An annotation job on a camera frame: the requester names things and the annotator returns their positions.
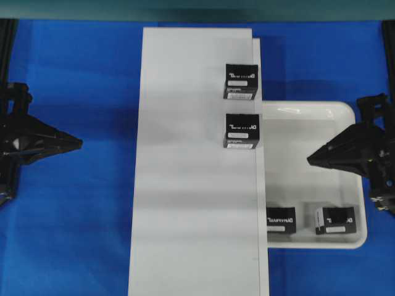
white tray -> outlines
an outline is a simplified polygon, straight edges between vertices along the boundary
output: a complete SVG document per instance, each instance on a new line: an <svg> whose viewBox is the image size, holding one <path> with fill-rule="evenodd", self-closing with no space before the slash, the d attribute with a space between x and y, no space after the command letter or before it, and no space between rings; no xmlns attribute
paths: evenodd
<svg viewBox="0 0 395 296"><path fill-rule="evenodd" d="M352 109L341 102L265 101L262 115L266 204L296 208L296 233L269 233L269 247L360 247L367 237L361 177L310 166L306 160L355 123ZM319 207L354 207L357 232L316 235L314 212Z"/></svg>

white board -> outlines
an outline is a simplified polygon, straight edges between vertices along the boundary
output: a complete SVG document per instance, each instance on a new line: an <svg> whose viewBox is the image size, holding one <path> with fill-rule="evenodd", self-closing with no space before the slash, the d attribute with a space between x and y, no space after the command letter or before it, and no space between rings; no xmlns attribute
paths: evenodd
<svg viewBox="0 0 395 296"><path fill-rule="evenodd" d="M266 178L265 178L265 157L264 157L264 129L263 129L263 108L262 108L262 79L261 59L260 59L260 40L253 39L254 64L259 65L258 92L254 104L255 113L260 115L259 126L260 142L256 147L256 168L257 168L257 209L258 209L258 240L259 240L259 273L260 273L260 295L269 295L269 270L267 258L267 223L266 223Z"/></svg>
<svg viewBox="0 0 395 296"><path fill-rule="evenodd" d="M252 50L247 29L144 29L129 295L267 295L264 164L222 146L225 114L260 100L222 99Z"/></svg>

